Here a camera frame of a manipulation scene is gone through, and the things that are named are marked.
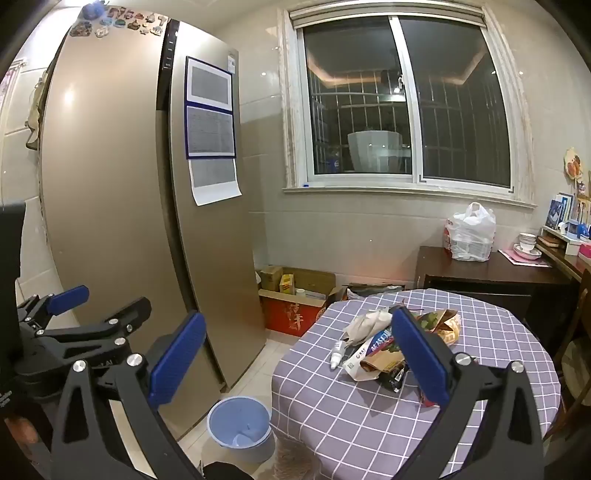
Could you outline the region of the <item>white framed window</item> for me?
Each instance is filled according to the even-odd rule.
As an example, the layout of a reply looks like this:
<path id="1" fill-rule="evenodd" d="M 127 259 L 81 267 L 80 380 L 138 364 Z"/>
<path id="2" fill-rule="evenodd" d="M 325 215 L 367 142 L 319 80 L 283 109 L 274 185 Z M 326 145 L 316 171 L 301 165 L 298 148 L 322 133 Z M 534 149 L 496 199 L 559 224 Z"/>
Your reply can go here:
<path id="1" fill-rule="evenodd" d="M 532 207 L 523 85 L 492 10 L 329 1 L 280 14 L 290 188 Z"/>

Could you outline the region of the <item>brown printed cardboard box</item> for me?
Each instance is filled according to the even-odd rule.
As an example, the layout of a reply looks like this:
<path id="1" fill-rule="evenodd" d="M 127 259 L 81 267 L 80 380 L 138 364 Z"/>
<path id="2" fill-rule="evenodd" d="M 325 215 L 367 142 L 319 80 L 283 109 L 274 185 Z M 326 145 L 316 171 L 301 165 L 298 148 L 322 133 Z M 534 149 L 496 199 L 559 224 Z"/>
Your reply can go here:
<path id="1" fill-rule="evenodd" d="M 392 283 L 368 284 L 368 283 L 349 283 L 345 286 L 344 298 L 347 300 L 359 300 L 374 295 L 397 293 L 404 291 L 405 286 Z"/>

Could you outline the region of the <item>fridge magnets cluster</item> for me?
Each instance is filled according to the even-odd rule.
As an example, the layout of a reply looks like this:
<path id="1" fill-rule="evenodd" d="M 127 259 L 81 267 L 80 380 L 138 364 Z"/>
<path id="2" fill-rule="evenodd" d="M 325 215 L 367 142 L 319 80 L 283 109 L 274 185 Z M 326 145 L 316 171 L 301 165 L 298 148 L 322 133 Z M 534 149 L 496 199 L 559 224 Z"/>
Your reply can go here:
<path id="1" fill-rule="evenodd" d="M 140 35 L 161 36 L 168 23 L 169 18 L 162 14 L 111 5 L 107 1 L 93 1 L 81 8 L 68 35 L 101 39 L 112 30 L 130 30 Z"/>

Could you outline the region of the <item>white plastic shopping bag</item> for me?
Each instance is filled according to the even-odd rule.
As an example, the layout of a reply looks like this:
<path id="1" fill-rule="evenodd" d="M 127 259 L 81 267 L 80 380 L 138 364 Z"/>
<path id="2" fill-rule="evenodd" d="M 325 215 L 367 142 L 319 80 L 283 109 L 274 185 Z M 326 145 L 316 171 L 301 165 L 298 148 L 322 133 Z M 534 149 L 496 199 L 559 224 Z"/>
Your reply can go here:
<path id="1" fill-rule="evenodd" d="M 446 220 L 444 248 L 453 260 L 486 262 L 489 260 L 497 231 L 496 216 L 478 202 Z"/>

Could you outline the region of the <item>dark wooden side table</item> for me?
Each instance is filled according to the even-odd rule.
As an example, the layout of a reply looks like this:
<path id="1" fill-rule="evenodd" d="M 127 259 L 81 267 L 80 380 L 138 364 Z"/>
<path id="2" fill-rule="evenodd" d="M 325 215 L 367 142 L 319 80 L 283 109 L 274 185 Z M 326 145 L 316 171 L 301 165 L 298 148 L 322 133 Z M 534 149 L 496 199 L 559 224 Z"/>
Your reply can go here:
<path id="1" fill-rule="evenodd" d="M 516 266 L 497 252 L 486 262 L 464 262 L 430 246 L 419 250 L 416 286 L 503 307 L 536 333 L 561 320 L 575 294 L 575 282 L 553 266 Z"/>

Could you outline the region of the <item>red cardboard box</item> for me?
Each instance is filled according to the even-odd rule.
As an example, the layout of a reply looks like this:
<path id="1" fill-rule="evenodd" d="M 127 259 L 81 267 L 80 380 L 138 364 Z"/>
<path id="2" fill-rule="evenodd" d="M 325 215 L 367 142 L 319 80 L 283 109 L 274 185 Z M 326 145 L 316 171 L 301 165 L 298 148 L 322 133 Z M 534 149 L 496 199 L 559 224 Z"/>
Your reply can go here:
<path id="1" fill-rule="evenodd" d="M 266 266 L 259 274 L 259 300 L 266 328 L 301 337 L 332 303 L 346 297 L 334 273 Z"/>

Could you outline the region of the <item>stacked white bowls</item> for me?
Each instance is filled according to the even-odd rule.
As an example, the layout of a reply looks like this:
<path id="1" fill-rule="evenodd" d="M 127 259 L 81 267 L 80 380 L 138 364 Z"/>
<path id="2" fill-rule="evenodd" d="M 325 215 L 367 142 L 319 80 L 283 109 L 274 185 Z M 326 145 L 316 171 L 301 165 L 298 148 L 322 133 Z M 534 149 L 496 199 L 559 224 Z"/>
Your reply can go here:
<path id="1" fill-rule="evenodd" d="M 534 261 L 542 256 L 542 252 L 536 247 L 537 236 L 530 233 L 520 233 L 517 242 L 513 246 L 515 253 L 523 259 Z"/>

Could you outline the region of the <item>beige crumpled cloth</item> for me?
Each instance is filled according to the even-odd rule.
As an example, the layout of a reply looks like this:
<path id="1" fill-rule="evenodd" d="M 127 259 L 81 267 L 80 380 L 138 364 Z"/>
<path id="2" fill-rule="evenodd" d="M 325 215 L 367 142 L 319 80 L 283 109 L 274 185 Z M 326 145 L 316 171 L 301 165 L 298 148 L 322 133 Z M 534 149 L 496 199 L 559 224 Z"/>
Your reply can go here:
<path id="1" fill-rule="evenodd" d="M 393 314 L 388 310 L 374 310 L 356 316 L 344 329 L 346 346 L 360 345 L 391 326 Z"/>

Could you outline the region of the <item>orange white plastic bag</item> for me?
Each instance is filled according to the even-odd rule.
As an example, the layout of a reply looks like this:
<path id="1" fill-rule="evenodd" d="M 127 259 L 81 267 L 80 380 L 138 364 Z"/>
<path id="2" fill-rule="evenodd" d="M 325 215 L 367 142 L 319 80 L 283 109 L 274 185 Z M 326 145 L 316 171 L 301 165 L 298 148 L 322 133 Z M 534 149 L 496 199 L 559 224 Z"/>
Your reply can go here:
<path id="1" fill-rule="evenodd" d="M 458 311 L 445 309 L 428 312 L 418 317 L 418 323 L 428 332 L 437 334 L 446 345 L 457 343 L 461 334 L 461 316 Z"/>

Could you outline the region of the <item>light blue trash bin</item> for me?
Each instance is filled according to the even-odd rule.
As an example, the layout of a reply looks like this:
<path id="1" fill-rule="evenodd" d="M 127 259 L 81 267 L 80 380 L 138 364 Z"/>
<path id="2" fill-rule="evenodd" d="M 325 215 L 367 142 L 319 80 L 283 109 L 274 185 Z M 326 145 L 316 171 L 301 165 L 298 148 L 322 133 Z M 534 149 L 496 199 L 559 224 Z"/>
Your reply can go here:
<path id="1" fill-rule="evenodd" d="M 211 439 L 239 461 L 264 463 L 276 449 L 270 419 L 270 410 L 256 398 L 233 396 L 211 408 L 206 426 Z"/>

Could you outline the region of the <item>purple checked tablecloth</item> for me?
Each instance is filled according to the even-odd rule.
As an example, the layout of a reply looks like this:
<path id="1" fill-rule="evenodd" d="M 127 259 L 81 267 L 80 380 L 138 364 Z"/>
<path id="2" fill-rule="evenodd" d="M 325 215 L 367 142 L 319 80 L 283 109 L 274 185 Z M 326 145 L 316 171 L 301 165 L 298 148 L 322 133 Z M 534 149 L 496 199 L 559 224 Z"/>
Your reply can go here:
<path id="1" fill-rule="evenodd" d="M 560 384 L 550 355 L 508 310 L 435 289 L 341 301 L 283 355 L 271 379 L 271 425 L 277 446 L 308 467 L 308 479 L 389 479 L 423 439 L 438 407 L 424 405 L 412 374 L 399 392 L 376 381 L 356 383 L 331 369 L 335 342 L 356 316 L 402 303 L 417 313 L 451 309 L 461 318 L 455 352 L 487 366 L 524 363 L 547 431 L 560 404 Z"/>

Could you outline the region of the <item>papers on refrigerator door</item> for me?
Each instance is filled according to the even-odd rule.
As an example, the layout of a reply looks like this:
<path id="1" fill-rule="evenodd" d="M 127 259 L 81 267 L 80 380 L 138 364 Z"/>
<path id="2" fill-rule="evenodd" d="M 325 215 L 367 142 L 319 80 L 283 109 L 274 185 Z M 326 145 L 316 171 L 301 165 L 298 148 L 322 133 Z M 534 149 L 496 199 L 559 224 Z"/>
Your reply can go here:
<path id="1" fill-rule="evenodd" d="M 195 204 L 211 205 L 242 195 L 233 76 L 190 56 L 185 58 L 184 150 Z"/>

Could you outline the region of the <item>wooden chair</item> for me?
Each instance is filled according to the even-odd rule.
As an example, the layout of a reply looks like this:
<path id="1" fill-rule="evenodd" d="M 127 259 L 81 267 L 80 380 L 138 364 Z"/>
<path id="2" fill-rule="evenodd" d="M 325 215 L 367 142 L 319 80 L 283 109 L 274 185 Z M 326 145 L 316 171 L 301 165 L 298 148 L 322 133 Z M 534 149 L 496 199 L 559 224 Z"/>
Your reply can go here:
<path id="1" fill-rule="evenodd" d="M 559 370 L 561 404 L 544 439 L 571 427 L 583 408 L 590 408 L 590 271 L 583 273 L 576 309 L 554 364 Z"/>

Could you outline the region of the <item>white dropper bottle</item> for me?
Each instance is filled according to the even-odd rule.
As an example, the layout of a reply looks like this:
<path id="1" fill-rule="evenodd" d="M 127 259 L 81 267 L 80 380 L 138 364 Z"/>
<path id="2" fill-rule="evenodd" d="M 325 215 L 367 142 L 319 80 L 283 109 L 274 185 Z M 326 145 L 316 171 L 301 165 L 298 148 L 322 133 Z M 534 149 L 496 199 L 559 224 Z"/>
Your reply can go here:
<path id="1" fill-rule="evenodd" d="M 346 353 L 346 341 L 339 340 L 335 342 L 334 347 L 332 347 L 331 357 L 329 358 L 329 368 L 334 371 L 336 368 L 339 367 L 339 364 L 342 362 L 342 357 L 344 357 Z"/>

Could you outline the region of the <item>blue white toothpaste box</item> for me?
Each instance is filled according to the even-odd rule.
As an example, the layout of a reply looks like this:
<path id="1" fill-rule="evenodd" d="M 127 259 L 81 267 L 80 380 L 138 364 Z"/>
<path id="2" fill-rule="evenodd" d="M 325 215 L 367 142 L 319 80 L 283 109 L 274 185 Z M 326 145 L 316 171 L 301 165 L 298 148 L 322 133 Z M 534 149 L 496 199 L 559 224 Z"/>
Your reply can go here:
<path id="1" fill-rule="evenodd" d="M 393 343 L 391 328 L 376 333 L 363 342 L 362 346 L 345 361 L 346 374 L 355 382 L 376 380 L 380 376 L 380 370 L 370 364 L 370 359 Z"/>

